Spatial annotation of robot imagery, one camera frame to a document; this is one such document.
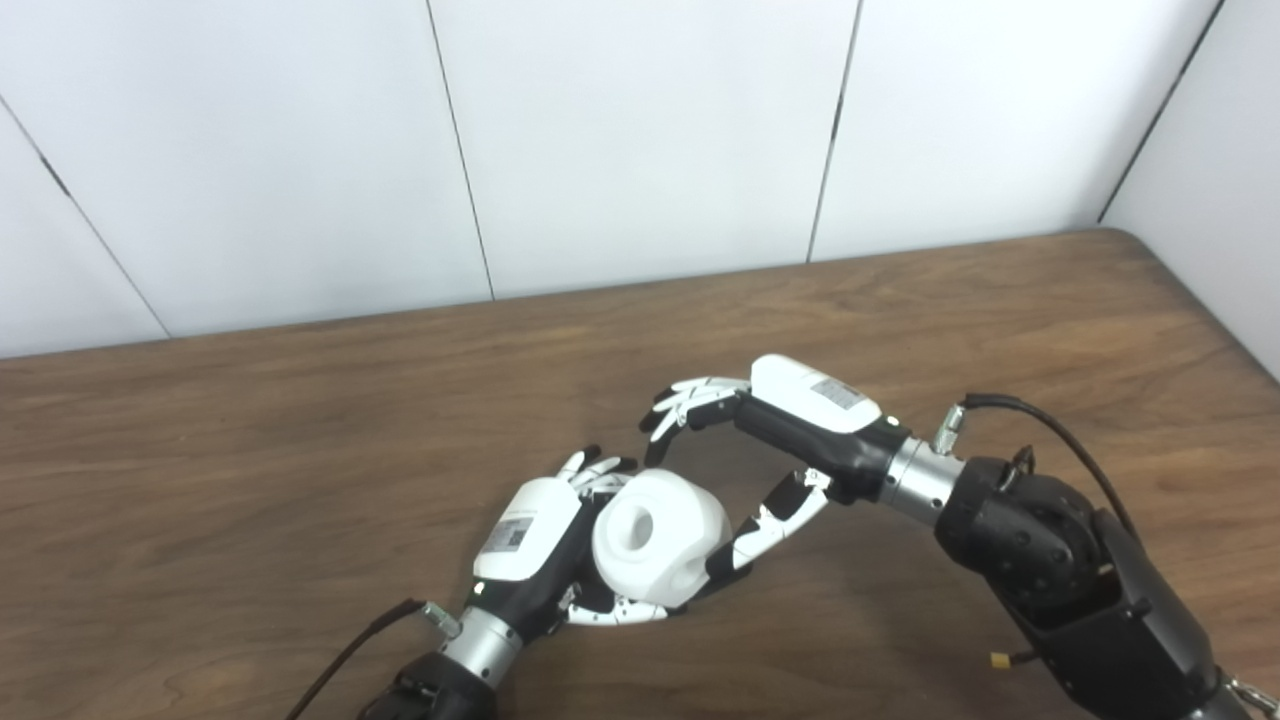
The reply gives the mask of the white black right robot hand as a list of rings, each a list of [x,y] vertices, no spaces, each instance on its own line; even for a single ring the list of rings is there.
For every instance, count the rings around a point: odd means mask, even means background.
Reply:
[[[704,561],[701,594],[750,573],[768,550],[805,527],[829,502],[876,500],[909,429],[851,386],[791,357],[758,357],[748,379],[701,377],[659,392],[640,432],[648,434],[644,462],[660,465],[685,429],[731,423],[764,445],[803,462],[762,501],[733,538]]]

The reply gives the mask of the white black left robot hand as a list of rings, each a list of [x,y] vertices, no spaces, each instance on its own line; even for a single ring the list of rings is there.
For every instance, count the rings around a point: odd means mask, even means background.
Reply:
[[[564,624],[628,625],[676,618],[686,605],[643,602],[605,584],[593,557],[602,510],[631,480],[632,457],[604,457],[596,445],[550,477],[521,484],[474,561],[466,602],[504,623],[524,644]]]

